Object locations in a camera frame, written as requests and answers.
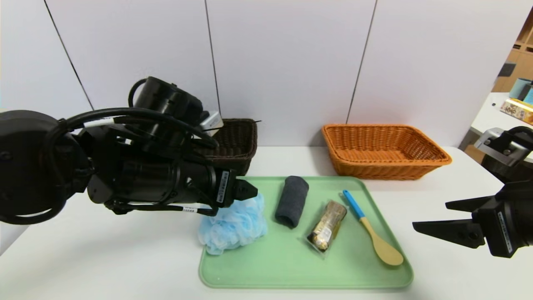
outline basket rim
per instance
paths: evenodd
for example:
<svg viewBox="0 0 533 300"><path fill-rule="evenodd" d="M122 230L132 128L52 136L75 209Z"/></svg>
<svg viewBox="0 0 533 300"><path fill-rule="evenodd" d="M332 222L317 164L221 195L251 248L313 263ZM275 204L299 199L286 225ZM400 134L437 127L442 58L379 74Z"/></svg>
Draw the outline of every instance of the basket rim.
<svg viewBox="0 0 533 300"><path fill-rule="evenodd" d="M230 155L230 156L222 156L222 155L203 155L206 159L218 159L218 160L227 160L227 161L243 161L243 160L251 160L255 153L257 152L257 122L253 119L249 118L230 118L230 119L222 119L224 122L229 121L229 123L232 122L241 122L241 123L249 123L252 125L252 145L251 149L249 149L248 152L238 154L238 155Z"/></svg>
<svg viewBox="0 0 533 300"><path fill-rule="evenodd" d="M437 160L348 160L337 152L337 149L333 146L333 142L327 132L328 128L333 127L398 127L398 128L410 128L415 131L420 137L422 137L430 146L436 148L443 156L442 159ZM452 163L451 156L444 151L437 143L425 135L421 130L416 127L404 124L327 124L322 127L322 135L326 140L326 144L329 149L330 155L334 156L340 162L348 163L350 165L371 165L371 166L384 166L384 167L433 167L443 166Z"/></svg>

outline green tray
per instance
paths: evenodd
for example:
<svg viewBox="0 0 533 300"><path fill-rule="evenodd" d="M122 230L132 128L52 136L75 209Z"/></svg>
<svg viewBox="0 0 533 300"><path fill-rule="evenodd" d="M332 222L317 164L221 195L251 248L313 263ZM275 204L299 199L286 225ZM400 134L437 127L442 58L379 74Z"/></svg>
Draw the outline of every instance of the green tray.
<svg viewBox="0 0 533 300"><path fill-rule="evenodd" d="M370 236L352 209L342 221L329 253L324 257L312 249L305 236L320 219L328 200L348 207L341 197L342 190L348 190L376 233L402 252L361 181L338 176L304 178L309 183L309 192L300 223L291 230L274 219L285 177L243 177L264 195L269 232L250 245L227 250L220 256L204 250L199 273L205 285L212 288L368 289L401 288L413 281L413 269L407 258L402 265L391 267L376 256Z"/></svg>

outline white table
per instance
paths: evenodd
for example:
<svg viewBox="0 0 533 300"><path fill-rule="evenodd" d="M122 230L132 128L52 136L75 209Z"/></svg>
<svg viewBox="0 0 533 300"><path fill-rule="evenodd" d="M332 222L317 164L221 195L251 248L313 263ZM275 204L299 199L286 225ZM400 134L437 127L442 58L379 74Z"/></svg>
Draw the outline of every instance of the white table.
<svg viewBox="0 0 533 300"><path fill-rule="evenodd" d="M200 215L115 216L82 194L72 197L56 218L27 229L0 256L0 299L528 298L532 249L520 249L512 259L497 258L487 246L474 250L414 231L413 221L469 218L447 210L445 202L491 195L502 186L463 152L445 150L454 162L420 180L365 180L413 266L415 279L406 289L210 289L198 277ZM260 147L249 171L252 176L334 174L322 147Z"/></svg>
<svg viewBox="0 0 533 300"><path fill-rule="evenodd" d="M487 100L481 106L478 115L472 122L471 130L478 135L485 131L498 127L503 130L509 130L517 126L527 126L533 128L530 124L511 117L508 114L500 112L503 102L509 98L509 93L490 93ZM533 153L529 154L525 161L533 163Z"/></svg>

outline blue handle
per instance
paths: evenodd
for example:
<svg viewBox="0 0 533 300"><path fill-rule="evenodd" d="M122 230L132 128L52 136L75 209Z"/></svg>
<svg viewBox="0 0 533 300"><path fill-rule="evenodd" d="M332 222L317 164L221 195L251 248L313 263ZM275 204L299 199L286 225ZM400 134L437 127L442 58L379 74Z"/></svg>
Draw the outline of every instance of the blue handle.
<svg viewBox="0 0 533 300"><path fill-rule="evenodd" d="M357 205L357 202L353 199L352 195L350 194L350 192L348 192L347 190L343 190L342 193L344 194L344 196L346 197L346 199L348 199L348 202L350 203L350 205L352 206L353 210L356 211L356 215L357 215L357 219L361 219L361 218L364 218L365 217L365 214L363 214L363 211L361 210L361 208L359 207L359 205Z"/></svg>

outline blue bath sponge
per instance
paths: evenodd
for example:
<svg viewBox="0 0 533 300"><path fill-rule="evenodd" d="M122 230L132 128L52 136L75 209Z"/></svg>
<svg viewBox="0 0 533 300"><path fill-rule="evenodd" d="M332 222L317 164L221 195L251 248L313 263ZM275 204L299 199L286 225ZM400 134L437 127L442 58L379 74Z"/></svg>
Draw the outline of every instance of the blue bath sponge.
<svg viewBox="0 0 533 300"><path fill-rule="evenodd" d="M219 209L216 216L203 217L198 239L206 245L207 253L212 255L253 243L268 231L263 209L262 194L235 201L230 207Z"/></svg>

